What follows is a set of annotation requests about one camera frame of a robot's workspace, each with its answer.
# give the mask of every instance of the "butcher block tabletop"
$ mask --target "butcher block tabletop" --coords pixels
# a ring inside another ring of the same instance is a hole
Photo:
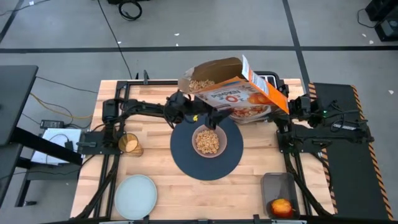
[[[303,94],[300,79],[285,79],[289,99]],[[102,124],[102,104],[114,98],[117,80],[103,80],[99,87],[91,128]],[[134,85],[130,98],[148,103],[166,102],[176,92],[173,85]],[[174,163],[170,151],[172,129],[163,118],[134,115],[126,120],[125,131],[133,133],[144,149],[141,157],[120,157],[116,188],[127,177],[143,174],[157,188],[157,202],[149,214],[151,220],[252,219],[254,214],[268,218],[263,212],[261,177],[267,172],[286,172],[284,157],[279,152],[274,123],[255,122],[238,125],[244,142],[242,158],[230,174],[218,180],[197,180],[184,174]],[[307,187],[330,213],[334,213],[322,164],[310,154],[301,154]],[[96,155],[81,169],[71,217],[78,215],[97,191],[103,156]],[[301,214],[305,214],[302,194],[296,186]],[[102,198],[100,216],[105,215],[108,190]],[[124,218],[113,205],[112,220]]]

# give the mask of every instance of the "white plate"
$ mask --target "white plate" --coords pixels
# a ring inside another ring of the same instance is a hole
[[[139,220],[154,209],[156,200],[155,183],[145,175],[132,175],[119,185],[114,204],[125,219]]]

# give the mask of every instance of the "dark blue round mat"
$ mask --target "dark blue round mat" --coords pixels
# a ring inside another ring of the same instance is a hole
[[[204,158],[192,146],[192,134],[205,124],[206,117],[201,116],[193,124],[183,121],[173,130],[170,148],[176,165],[185,174],[199,180],[216,180],[228,175],[239,164],[243,153],[242,134],[230,119],[224,119],[219,126],[227,137],[226,149],[215,158]]]

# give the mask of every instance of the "concrete floor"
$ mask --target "concrete floor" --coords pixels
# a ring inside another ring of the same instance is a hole
[[[289,23],[281,0],[151,0],[142,2],[142,17],[123,20],[115,6],[102,2],[121,47],[179,46],[293,46]],[[301,46],[380,46],[375,31],[356,22],[356,11],[369,0],[288,0]],[[0,13],[14,9],[18,0],[0,1]],[[0,30],[9,14],[0,17]],[[367,15],[361,20],[371,24]],[[117,47],[106,21],[93,0],[52,0],[16,14],[2,49]],[[398,139],[392,132],[398,105],[396,76],[398,51],[304,51],[304,62],[312,82],[356,85],[374,143],[389,201],[398,216]],[[178,78],[184,71],[207,60],[244,54],[255,70],[268,70],[282,78],[301,78],[296,52],[278,50],[148,51],[125,52],[133,74],[143,69],[151,78]],[[118,52],[1,54],[0,65],[39,66],[38,76],[96,91],[100,80],[127,79],[128,72]],[[391,95],[388,90],[396,91]],[[36,80],[33,90],[47,102],[67,107],[77,116],[92,114],[96,95]],[[24,113],[36,121],[68,118],[51,113],[28,99]],[[89,121],[78,121],[85,126]],[[21,117],[19,126],[39,133],[37,124]],[[14,176],[0,210],[0,223],[43,223],[69,217],[76,181],[35,181],[27,200],[36,206],[14,208],[23,176]]]

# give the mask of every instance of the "cereal box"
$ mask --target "cereal box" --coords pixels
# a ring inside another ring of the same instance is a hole
[[[289,113],[287,98],[255,74],[243,55],[203,63],[178,80],[184,93],[193,93],[218,110],[231,109],[237,123],[267,118],[267,114]]]

